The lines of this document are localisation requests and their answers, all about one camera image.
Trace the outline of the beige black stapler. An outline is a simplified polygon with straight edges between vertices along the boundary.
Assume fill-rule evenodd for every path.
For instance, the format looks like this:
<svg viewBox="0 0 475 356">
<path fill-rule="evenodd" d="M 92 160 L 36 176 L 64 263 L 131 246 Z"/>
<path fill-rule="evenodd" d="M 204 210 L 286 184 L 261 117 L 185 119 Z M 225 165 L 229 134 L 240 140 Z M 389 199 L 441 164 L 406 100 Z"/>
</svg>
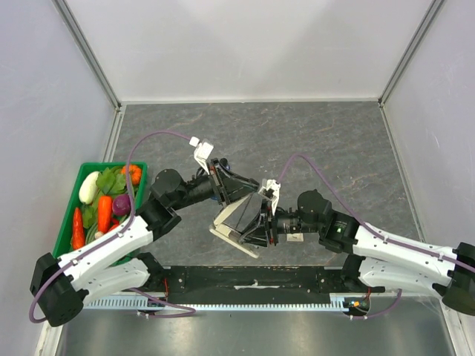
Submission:
<svg viewBox="0 0 475 356">
<path fill-rule="evenodd" d="M 238 232 L 236 228 L 233 228 L 226 224 L 226 219 L 230 217 L 232 213 L 250 197 L 251 195 L 247 194 L 245 197 L 233 203 L 225 204 L 221 208 L 218 215 L 213 219 L 212 224 L 209 226 L 209 231 L 216 237 L 219 237 L 224 242 L 233 246 L 234 248 L 237 248 L 238 250 L 249 255 L 250 257 L 257 259 L 259 257 L 259 253 L 257 253 L 255 249 L 248 247 L 244 243 L 240 243 L 239 239 L 241 237 L 241 233 Z"/>
</svg>

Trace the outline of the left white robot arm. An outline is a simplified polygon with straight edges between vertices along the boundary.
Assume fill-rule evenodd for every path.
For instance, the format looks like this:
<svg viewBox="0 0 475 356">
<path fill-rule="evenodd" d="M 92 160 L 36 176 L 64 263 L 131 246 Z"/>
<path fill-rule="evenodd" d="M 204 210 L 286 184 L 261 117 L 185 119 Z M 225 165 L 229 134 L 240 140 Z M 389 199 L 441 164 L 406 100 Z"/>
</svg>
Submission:
<svg viewBox="0 0 475 356">
<path fill-rule="evenodd" d="M 170 232 L 180 221 L 177 211 L 215 197 L 223 208 L 259 191 L 260 183 L 229 170 L 218 159 L 206 162 L 204 173 L 185 181 L 174 169 L 158 173 L 151 192 L 140 208 L 124 223 L 98 240 L 59 258 L 46 253 L 35 264 L 30 284 L 33 303 L 31 322 L 52 327 L 75 318 L 84 306 L 125 289 L 158 290 L 162 267 L 151 254 L 140 254 L 122 265 L 121 257 Z"/>
</svg>

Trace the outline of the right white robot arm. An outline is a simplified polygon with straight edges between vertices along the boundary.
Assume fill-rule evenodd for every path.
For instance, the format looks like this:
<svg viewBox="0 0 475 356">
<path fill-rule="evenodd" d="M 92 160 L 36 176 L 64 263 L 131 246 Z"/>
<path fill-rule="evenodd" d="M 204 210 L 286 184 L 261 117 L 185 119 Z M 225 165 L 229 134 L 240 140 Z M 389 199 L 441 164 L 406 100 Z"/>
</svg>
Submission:
<svg viewBox="0 0 475 356">
<path fill-rule="evenodd" d="M 261 209 L 245 229 L 226 224 L 243 203 L 238 200 L 224 206 L 210 231 L 252 257 L 258 256 L 257 247 L 276 244 L 283 234 L 316 233 L 323 247 L 347 254 L 339 275 L 345 290 L 383 288 L 429 294 L 457 312 L 474 314 L 473 245 L 460 243 L 451 248 L 391 234 L 334 210 L 316 190 L 300 194 L 296 210 L 279 208 L 273 189 L 259 194 Z"/>
</svg>

